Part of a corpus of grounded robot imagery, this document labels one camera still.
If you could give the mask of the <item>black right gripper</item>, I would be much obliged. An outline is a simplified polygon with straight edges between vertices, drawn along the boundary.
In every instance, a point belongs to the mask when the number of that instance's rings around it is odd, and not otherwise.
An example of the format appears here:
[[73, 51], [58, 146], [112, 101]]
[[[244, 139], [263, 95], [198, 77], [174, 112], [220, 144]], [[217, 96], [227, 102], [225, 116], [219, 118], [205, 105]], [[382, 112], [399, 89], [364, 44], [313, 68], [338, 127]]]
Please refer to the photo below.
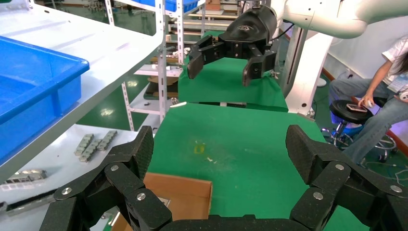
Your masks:
[[277, 28], [273, 10], [265, 5], [251, 8], [236, 18], [218, 36], [208, 35], [191, 47], [187, 64], [188, 78], [194, 79], [203, 66], [223, 57], [248, 59], [242, 72], [242, 85], [260, 79], [266, 71], [275, 68], [277, 48], [268, 44]]

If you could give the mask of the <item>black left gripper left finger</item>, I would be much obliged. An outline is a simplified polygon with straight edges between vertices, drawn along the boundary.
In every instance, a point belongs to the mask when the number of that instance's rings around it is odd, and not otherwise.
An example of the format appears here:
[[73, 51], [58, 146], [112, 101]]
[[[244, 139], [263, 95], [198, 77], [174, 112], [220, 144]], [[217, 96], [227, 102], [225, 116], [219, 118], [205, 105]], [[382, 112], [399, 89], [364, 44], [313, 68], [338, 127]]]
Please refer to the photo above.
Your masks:
[[114, 207], [135, 231], [162, 229], [172, 213], [144, 184], [153, 146], [152, 128], [143, 126], [133, 141], [112, 147], [97, 167], [55, 191], [40, 229], [88, 231]]

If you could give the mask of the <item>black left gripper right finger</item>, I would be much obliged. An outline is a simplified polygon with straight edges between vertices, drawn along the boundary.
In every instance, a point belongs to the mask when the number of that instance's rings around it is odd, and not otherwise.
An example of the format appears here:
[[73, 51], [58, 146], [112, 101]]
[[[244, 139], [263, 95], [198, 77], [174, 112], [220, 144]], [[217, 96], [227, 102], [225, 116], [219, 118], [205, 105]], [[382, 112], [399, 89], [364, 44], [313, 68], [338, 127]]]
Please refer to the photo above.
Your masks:
[[290, 213], [291, 220], [321, 231], [340, 206], [372, 231], [407, 230], [405, 187], [352, 163], [334, 145], [312, 140], [298, 125], [288, 127], [285, 144], [308, 185]]

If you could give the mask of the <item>hand of seated person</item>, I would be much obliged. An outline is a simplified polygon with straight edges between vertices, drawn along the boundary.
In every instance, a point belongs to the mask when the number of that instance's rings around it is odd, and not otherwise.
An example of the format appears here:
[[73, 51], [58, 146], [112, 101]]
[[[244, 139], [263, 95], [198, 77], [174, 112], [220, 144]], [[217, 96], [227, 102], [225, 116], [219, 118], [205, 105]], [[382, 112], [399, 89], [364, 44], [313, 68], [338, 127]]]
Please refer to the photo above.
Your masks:
[[358, 106], [372, 108], [374, 106], [373, 93], [367, 92], [358, 102]]

